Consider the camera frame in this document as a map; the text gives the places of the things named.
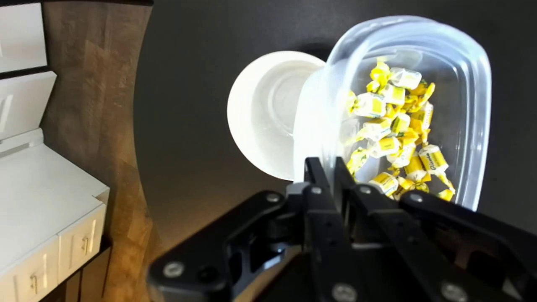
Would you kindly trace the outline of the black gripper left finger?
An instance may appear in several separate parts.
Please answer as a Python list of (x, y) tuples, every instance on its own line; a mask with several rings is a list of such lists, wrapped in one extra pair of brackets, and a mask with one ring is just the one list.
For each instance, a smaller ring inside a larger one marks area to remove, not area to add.
[(333, 288), (355, 288), (351, 241), (321, 160), (304, 162), (306, 179), (284, 192), (259, 191), (152, 261), (155, 302), (234, 302), (264, 271), (281, 264), (266, 296), (303, 295), (336, 302)]

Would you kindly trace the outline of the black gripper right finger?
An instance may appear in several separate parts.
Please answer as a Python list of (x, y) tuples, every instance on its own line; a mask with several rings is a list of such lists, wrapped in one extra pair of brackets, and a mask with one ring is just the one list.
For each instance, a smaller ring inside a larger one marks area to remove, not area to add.
[(387, 263), (417, 300), (537, 302), (537, 238), (425, 191), (390, 199), (335, 162), (351, 243), (390, 253)]

